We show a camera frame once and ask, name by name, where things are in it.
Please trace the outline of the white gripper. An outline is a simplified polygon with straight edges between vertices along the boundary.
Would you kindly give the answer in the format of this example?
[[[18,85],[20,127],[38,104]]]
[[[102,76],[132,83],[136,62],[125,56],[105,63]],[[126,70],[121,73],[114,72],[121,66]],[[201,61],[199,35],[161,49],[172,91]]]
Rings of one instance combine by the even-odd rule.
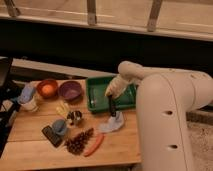
[[[106,88],[105,95],[108,99],[115,100],[127,88],[130,82],[124,79],[120,74],[114,77]]]

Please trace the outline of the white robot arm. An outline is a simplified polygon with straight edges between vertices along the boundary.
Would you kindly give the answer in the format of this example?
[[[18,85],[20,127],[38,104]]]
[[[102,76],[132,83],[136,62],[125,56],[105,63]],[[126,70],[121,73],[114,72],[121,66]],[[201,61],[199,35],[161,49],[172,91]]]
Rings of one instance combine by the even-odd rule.
[[[195,171],[186,113],[213,102],[213,77],[123,61],[106,93],[117,98],[132,83],[143,171]]]

